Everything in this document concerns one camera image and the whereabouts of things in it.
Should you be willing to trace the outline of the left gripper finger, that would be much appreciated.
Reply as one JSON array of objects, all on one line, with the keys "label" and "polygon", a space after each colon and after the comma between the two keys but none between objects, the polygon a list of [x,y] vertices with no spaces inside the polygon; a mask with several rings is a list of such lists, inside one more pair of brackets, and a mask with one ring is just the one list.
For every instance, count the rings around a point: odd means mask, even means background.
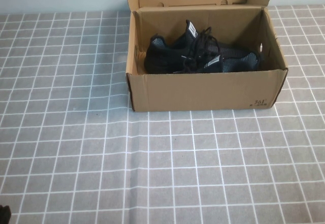
[{"label": "left gripper finger", "polygon": [[11,219],[10,207],[0,205],[0,224],[8,224],[10,219]]}]

